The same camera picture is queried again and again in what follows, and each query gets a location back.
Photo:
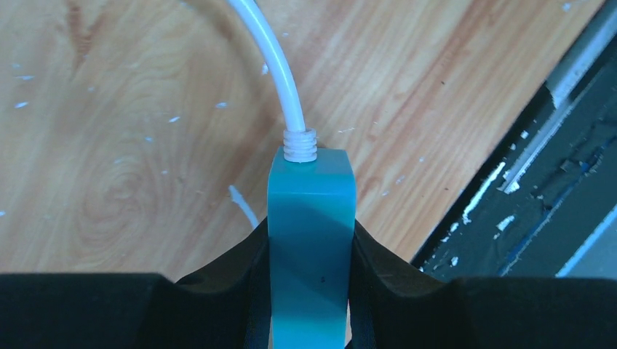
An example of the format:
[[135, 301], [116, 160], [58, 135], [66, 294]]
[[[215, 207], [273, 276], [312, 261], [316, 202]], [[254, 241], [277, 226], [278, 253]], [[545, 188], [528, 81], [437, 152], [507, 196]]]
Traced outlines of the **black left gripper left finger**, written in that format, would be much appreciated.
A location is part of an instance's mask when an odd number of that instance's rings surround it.
[[267, 348], [265, 222], [204, 267], [158, 273], [4, 273], [3, 348]]

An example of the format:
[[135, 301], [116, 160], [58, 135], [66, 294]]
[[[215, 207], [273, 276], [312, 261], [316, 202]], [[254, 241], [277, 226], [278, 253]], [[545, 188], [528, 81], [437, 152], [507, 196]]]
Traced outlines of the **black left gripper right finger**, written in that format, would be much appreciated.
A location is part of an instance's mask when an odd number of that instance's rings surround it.
[[471, 277], [442, 282], [356, 224], [352, 348], [614, 348], [616, 282]]

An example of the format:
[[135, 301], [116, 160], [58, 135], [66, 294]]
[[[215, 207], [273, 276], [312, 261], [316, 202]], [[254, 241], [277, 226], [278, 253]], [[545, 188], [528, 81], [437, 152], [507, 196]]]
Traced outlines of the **teal power strip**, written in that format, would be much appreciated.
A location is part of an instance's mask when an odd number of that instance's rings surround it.
[[293, 163], [279, 149], [267, 187], [275, 348], [344, 348], [357, 190], [343, 150]]

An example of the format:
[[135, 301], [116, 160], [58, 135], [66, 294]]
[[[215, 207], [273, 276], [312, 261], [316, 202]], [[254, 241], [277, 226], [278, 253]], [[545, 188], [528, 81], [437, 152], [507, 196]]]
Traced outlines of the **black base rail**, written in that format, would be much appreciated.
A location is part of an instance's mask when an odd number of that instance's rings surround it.
[[616, 3], [605, 2], [413, 258], [464, 276], [616, 277]]

